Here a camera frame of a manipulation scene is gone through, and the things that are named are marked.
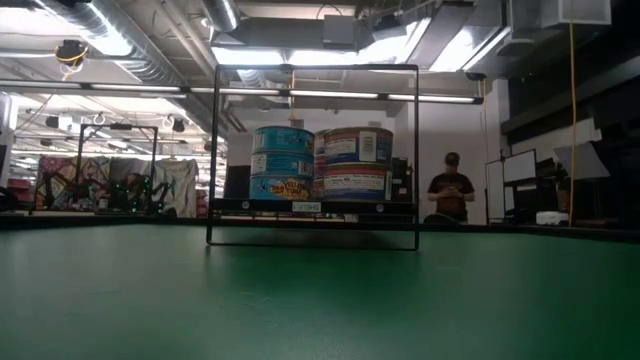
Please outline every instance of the green table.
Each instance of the green table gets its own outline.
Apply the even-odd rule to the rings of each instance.
[[[0,232],[0,359],[640,358],[637,245],[424,233],[417,253],[207,251],[204,233]]]

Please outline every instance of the person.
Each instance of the person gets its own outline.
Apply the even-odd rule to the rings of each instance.
[[[436,215],[464,224],[467,222],[466,203],[475,201],[475,190],[469,178],[458,172],[458,153],[448,153],[444,163],[445,171],[431,181],[427,199],[437,202]]]

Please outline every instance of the tuna can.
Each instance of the tuna can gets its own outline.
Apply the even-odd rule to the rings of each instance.
[[[393,133],[373,127],[334,129],[324,135],[327,165],[378,163],[391,166]]]
[[[313,154],[315,156],[324,155],[325,147],[324,147],[324,134],[331,130],[321,130],[315,133],[316,136],[315,142],[313,143]]]
[[[252,176],[249,198],[254,200],[309,200],[311,182],[308,177]]]
[[[324,200],[389,201],[392,172],[377,164],[329,165]]]
[[[312,132],[286,126],[265,126],[253,135],[253,152],[288,151],[313,156]]]
[[[324,155],[316,155],[313,159],[313,178],[316,180],[322,179],[325,167],[327,167],[327,157]]]
[[[324,179],[313,180],[311,188],[311,197],[314,200],[322,200],[324,198]]]
[[[313,157],[286,151],[251,155],[251,175],[313,177]]]

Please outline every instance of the ventilation duct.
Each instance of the ventilation duct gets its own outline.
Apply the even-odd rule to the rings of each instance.
[[[240,25],[240,11],[233,0],[202,0],[202,5],[214,29],[229,32]]]
[[[145,84],[186,85],[186,80],[149,40],[114,0],[76,3],[73,7],[56,0],[33,0],[47,12],[74,25],[91,46],[104,55],[128,56],[136,61],[114,61]],[[167,99],[183,108],[204,131],[211,131],[213,114],[194,95],[185,99]],[[226,131],[226,124],[221,124]]]

